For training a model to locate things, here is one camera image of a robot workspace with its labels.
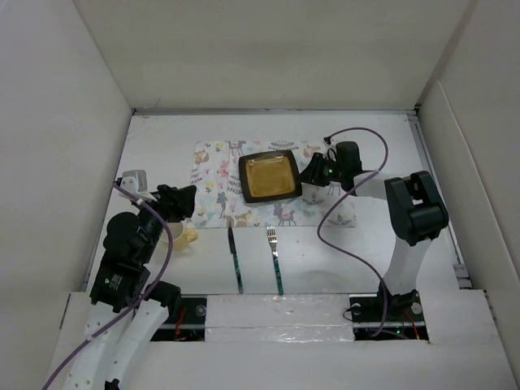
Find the yellow mug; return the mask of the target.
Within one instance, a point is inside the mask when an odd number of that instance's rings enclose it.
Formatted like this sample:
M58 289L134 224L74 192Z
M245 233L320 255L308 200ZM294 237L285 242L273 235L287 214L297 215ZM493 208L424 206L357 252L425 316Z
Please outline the yellow mug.
M167 226L170 229L171 238L173 239L172 248L174 251L184 250L189 244L198 239L198 233L194 230L187 229L182 222L169 223Z

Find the square black yellow plate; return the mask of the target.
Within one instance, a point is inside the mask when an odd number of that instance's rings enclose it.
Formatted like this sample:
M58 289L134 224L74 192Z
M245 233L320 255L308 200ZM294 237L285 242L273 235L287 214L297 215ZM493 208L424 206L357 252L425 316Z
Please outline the square black yellow plate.
M281 201L302 195L297 161L289 149L241 156L238 168L246 204Z

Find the patterned cloth placemat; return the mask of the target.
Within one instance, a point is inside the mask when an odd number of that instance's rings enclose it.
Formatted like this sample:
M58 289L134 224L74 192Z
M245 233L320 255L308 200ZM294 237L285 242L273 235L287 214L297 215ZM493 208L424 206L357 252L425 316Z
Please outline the patterned cloth placemat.
M297 174L324 150L319 141L199 141L190 227L355 227L353 204L333 206L344 194L340 184L297 183Z

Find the fork with green handle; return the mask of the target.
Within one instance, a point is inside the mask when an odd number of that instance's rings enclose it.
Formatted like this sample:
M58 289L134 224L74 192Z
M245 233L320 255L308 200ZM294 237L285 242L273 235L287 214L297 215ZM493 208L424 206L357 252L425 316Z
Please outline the fork with green handle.
M283 296L284 295L284 286L283 286L283 281L282 281L282 276L281 276L281 271L280 271L279 255L278 255L278 250L277 250L278 240L277 240L277 235L276 235L274 226L270 225L270 226L266 227L266 236L268 239L268 244L271 248L271 256L272 256L273 266L274 266L274 270L275 270L275 278L276 278L276 283L277 283L278 294L280 296Z

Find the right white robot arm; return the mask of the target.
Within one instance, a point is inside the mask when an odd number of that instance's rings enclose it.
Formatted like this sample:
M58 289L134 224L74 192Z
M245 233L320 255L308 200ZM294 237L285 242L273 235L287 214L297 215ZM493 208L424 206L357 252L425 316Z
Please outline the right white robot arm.
M418 272L432 241L449 223L449 213L428 171L394 176L362 168L358 144L343 141L334 153L313 154L300 173L305 184L334 182L354 196L387 202L396 241L388 270L375 300L380 317L393 320L405 310L404 297L416 290Z

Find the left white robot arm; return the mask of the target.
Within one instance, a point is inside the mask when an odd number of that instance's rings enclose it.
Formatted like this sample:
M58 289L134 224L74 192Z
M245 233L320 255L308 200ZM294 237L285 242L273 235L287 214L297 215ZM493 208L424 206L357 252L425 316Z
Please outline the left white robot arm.
M154 333L180 315L180 289L162 277L174 251L170 226L192 216L197 189L161 184L139 195L122 184L113 187L139 211L118 213L106 225L84 339L50 376L68 367L65 389L123 388Z

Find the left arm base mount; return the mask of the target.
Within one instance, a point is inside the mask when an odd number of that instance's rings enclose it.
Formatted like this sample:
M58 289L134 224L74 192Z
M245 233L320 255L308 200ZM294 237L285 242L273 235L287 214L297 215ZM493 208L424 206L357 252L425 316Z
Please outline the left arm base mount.
M198 342L205 340L207 296L183 295L178 311L152 335L152 342Z

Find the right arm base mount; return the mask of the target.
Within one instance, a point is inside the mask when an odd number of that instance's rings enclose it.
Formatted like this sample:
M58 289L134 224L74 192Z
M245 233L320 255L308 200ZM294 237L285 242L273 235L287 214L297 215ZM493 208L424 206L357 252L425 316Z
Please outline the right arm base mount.
M429 340L423 305L416 289L405 295L377 293L349 295L344 319L355 340Z

